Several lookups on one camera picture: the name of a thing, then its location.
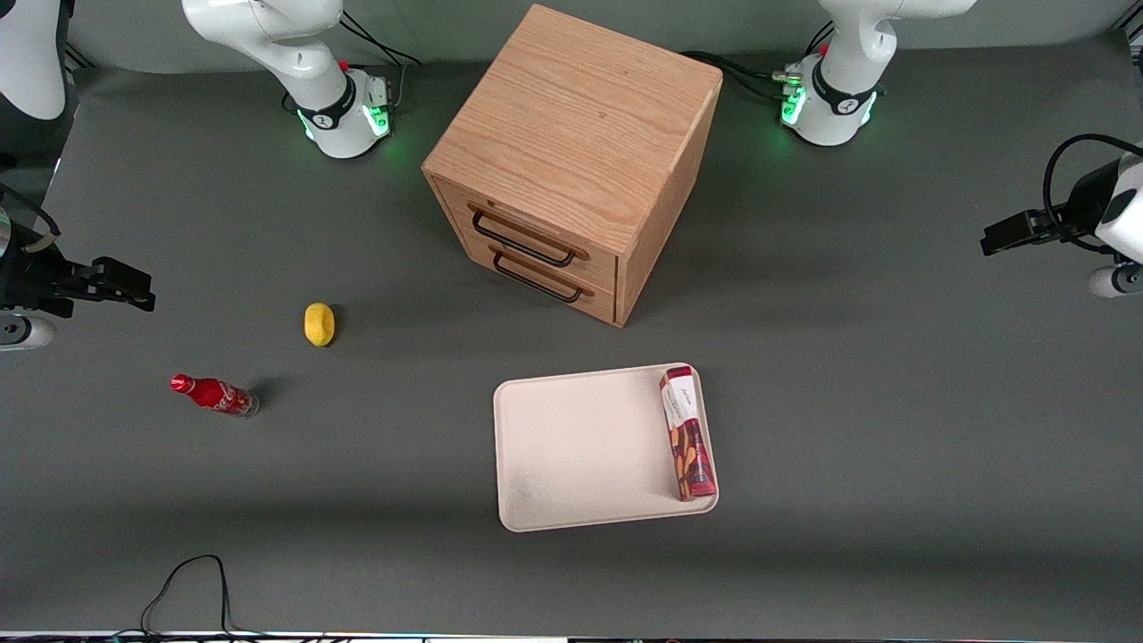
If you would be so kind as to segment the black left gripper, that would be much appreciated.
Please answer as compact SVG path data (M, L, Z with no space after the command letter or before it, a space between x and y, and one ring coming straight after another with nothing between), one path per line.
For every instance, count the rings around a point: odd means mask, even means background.
M1071 246L1103 246L1087 243L1094 238L1119 178L1119 160L1111 160L1077 180L1064 204L1050 204L1052 183L1058 159L1050 159L1042 183L1044 212L1025 209L1014 214L1000 225L989 225L980 238L985 256L993 256L1022 246L1041 246L1049 241Z

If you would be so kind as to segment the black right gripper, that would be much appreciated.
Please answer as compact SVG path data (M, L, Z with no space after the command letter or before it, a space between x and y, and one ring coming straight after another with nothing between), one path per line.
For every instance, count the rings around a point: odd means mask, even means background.
M91 262L88 282L78 276L78 270L80 264L65 259L56 238L3 238L1 310L72 318L80 300L125 304L147 313L155 310L150 274L106 256Z

